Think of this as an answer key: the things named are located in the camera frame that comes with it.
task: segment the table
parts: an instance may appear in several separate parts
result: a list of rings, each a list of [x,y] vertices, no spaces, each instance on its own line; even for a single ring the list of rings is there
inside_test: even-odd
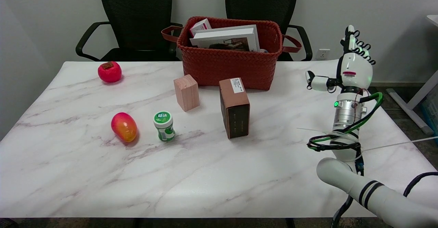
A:
[[[427,20],[438,27],[438,15],[428,15]],[[423,121],[413,109],[426,97],[426,95],[438,84],[438,71],[436,71],[427,82],[418,90],[412,99],[406,103],[394,89],[387,89],[388,94],[399,104],[406,114],[415,122],[427,135],[434,134],[434,131]]]
[[[331,217],[346,194],[316,176],[332,152],[306,147],[330,130],[336,94],[307,90],[305,71],[335,76],[337,61],[278,62],[271,90],[248,90],[250,134],[227,139],[218,87],[183,112],[173,82],[181,62],[121,62],[107,85],[98,62],[66,62],[0,142],[1,217]],[[168,110],[177,137],[160,142],[152,116]],[[118,112],[140,131],[124,146],[111,130]],[[360,132],[363,148],[408,141],[379,109]],[[364,153],[365,174],[402,192],[435,170],[411,144]],[[411,192],[438,208],[438,178]],[[373,216],[354,203],[345,217]]]

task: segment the green label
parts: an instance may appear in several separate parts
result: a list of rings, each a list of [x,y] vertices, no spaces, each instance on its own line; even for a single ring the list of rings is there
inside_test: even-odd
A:
[[[170,114],[166,112],[159,112],[155,114],[154,120],[159,124],[164,124],[170,120]]]
[[[160,140],[162,140],[162,141],[168,142],[168,141],[171,141],[175,137],[175,131],[173,130],[173,124],[167,128],[157,129],[157,130],[158,130],[158,138],[160,138]]]

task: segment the wooden block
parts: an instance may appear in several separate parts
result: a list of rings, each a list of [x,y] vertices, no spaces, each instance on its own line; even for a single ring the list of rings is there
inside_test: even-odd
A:
[[[178,104],[180,104],[185,112],[199,106],[199,90],[197,89],[197,82],[191,75],[177,78],[173,83],[175,85],[175,94],[177,94]]]

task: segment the floor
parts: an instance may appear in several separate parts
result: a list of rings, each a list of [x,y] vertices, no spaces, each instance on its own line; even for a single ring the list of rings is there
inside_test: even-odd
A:
[[[394,122],[411,139],[422,139],[427,136],[406,117],[394,100],[385,92],[388,87],[370,88],[370,92],[382,92],[385,102],[382,107],[393,118]],[[419,88],[393,88],[404,99],[410,99]],[[416,142],[415,145],[430,161],[438,167],[438,147],[435,141]],[[330,218],[295,219],[296,228],[329,228]],[[20,228],[130,228],[133,219],[112,218],[51,218],[51,219],[20,219]],[[0,221],[0,228],[8,227],[5,220]],[[286,228],[284,219],[149,219],[141,225],[144,228]],[[342,218],[340,228],[390,228],[377,218]]]

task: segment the wall outlet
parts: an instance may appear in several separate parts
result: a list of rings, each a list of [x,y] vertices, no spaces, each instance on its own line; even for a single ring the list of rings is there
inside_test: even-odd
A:
[[[316,59],[318,60],[326,60],[327,57],[329,56],[330,53],[330,49],[319,49],[318,52],[316,53]]]

